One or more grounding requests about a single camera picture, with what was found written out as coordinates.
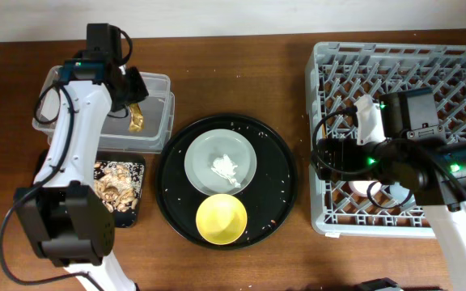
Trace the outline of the pink plastic cup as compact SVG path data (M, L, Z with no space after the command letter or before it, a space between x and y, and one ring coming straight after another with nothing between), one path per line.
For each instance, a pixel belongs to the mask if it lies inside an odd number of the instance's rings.
M349 181L349 188L351 192L357 196L367 197L367 189L371 187L370 193L371 196L377 194L382 184L378 181L366 181L366 180L359 180L359 181Z

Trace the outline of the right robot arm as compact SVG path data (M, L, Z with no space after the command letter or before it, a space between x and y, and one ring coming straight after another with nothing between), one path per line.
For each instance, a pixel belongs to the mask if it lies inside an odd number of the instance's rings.
M323 117L312 133L311 165L321 180L398 183L422 207L448 264L466 290L466 141L448 143L429 88L369 95Z

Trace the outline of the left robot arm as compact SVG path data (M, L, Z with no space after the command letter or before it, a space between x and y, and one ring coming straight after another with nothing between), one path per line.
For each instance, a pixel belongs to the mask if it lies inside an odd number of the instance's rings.
M87 25L86 47L64 62L47 87L58 94L53 139L32 186L15 190L5 221L17 215L35 255L67 273L34 285L76 277L87 290L136 290L114 255L115 220L94 189L94 163L109 112L128 109L143 123L139 104L149 95L140 72L126 68L125 31Z

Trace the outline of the brown snack wrapper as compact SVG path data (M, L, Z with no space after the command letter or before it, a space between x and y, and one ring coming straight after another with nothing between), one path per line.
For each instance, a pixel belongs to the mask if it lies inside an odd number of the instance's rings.
M131 133L141 132L144 129L144 117L138 103L131 103L129 105L129 114L129 131Z

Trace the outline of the grey plate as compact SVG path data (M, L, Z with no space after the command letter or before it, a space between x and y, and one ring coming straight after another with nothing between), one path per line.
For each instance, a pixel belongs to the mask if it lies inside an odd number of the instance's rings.
M224 154L237 165L235 177L239 188L211 170L212 162ZM254 147L246 137L230 129L213 129L199 135L184 156L184 171L189 182L207 196L242 192L252 182L256 168Z

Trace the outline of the white napkin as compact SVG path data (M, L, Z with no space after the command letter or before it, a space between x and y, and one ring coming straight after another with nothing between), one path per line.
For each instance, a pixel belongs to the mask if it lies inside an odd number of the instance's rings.
M222 157L217 157L212 162L211 170L216 175L226 179L234 188L239 188L240 183L235 177L236 167L237 165L230 159L230 157L227 154L224 154Z

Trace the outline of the blue plastic cup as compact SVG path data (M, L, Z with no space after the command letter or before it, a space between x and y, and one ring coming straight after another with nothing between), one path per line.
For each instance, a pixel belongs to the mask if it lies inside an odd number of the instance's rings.
M410 193L410 190L402 187L399 183L394 183L393 185L390 185L388 191L391 197L397 200L399 203L403 202L407 195Z

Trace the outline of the yellow bowl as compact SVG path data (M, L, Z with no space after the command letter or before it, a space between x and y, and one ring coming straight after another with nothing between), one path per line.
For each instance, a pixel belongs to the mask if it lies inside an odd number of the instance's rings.
M208 243L222 246L241 237L247 228L248 214L238 198L215 194L200 204L195 222L200 236Z

